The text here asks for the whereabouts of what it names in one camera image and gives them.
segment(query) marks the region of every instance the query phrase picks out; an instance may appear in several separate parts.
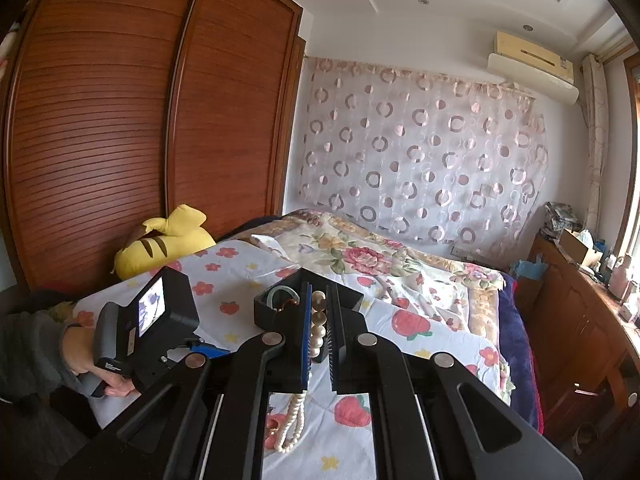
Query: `brown wooden wardrobe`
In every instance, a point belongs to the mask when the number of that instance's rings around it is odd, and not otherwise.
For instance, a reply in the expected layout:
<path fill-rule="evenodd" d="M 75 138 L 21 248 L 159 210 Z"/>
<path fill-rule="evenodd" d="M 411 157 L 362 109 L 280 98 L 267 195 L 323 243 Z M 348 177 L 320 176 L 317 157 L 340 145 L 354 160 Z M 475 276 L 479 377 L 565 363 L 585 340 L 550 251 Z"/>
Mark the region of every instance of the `brown wooden wardrobe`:
<path fill-rule="evenodd" d="M 291 0 L 32 0 L 0 86 L 18 282 L 98 290 L 132 228 L 181 203 L 214 238 L 277 213 L 301 13 Z"/>

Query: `air conditioner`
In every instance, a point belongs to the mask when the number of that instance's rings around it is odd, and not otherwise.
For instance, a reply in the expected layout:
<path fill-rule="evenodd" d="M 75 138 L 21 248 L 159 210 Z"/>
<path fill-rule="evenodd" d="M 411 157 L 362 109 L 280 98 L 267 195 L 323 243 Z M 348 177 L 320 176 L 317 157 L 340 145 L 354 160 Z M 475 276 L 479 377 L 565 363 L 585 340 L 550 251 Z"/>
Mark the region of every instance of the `air conditioner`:
<path fill-rule="evenodd" d="M 506 32 L 495 35 L 487 70 L 567 105 L 578 99 L 571 61 Z"/>

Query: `open black storage box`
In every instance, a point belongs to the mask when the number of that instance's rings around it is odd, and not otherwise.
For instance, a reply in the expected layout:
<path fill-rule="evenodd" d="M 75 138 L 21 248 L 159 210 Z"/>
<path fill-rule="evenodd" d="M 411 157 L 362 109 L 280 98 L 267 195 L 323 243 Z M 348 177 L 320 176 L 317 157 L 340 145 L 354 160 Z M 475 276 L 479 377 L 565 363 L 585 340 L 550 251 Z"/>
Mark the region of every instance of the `open black storage box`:
<path fill-rule="evenodd" d="M 302 297 L 302 284 L 305 282 L 311 284 L 313 291 L 321 290 L 324 292 L 327 296 L 327 300 L 329 299 L 327 286 L 335 283 L 338 287 L 338 301 L 340 306 L 355 310 L 356 312 L 359 311 L 362 299 L 364 298 L 364 295 L 361 292 L 357 292 L 348 286 L 329 280 L 324 276 L 320 276 L 320 274 L 311 272 L 310 270 L 298 269 L 296 272 L 280 280 L 278 283 L 271 285 L 267 290 L 262 291 L 254 298 L 254 323 L 266 332 L 272 330 L 275 311 L 267 306 L 267 296 L 269 295 L 269 291 L 275 286 L 286 285 L 290 286 L 300 297 Z M 288 300 L 289 297 L 290 296 L 286 292 L 278 291 L 273 297 L 273 304 L 282 304 L 285 300 Z M 320 349 L 320 355 L 314 358 L 313 361 L 316 363 L 322 362 L 327 356 L 327 353 L 328 349 L 325 341 Z"/>

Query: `pikachu plush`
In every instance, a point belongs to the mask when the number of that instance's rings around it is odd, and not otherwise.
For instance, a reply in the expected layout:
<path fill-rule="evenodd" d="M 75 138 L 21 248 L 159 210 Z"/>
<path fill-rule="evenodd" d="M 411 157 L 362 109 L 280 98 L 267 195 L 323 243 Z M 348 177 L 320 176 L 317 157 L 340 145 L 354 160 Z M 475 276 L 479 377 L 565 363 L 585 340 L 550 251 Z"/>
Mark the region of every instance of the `pikachu plush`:
<path fill-rule="evenodd" d="M 169 218 L 151 218 L 142 222 L 116 254 L 116 274 L 121 280 L 128 280 L 215 245 L 211 235 L 200 227 L 206 219 L 203 212 L 182 204 Z M 151 231 L 160 234 L 145 237 Z"/>

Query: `device screen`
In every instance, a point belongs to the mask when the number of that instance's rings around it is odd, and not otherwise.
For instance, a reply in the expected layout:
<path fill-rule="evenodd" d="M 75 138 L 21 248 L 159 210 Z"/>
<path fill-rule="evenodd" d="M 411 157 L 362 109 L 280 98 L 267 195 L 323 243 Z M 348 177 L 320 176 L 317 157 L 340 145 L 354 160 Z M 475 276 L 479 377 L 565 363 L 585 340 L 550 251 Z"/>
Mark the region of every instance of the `device screen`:
<path fill-rule="evenodd" d="M 164 314 L 164 291 L 162 278 L 159 278 L 138 302 L 140 336 Z"/>

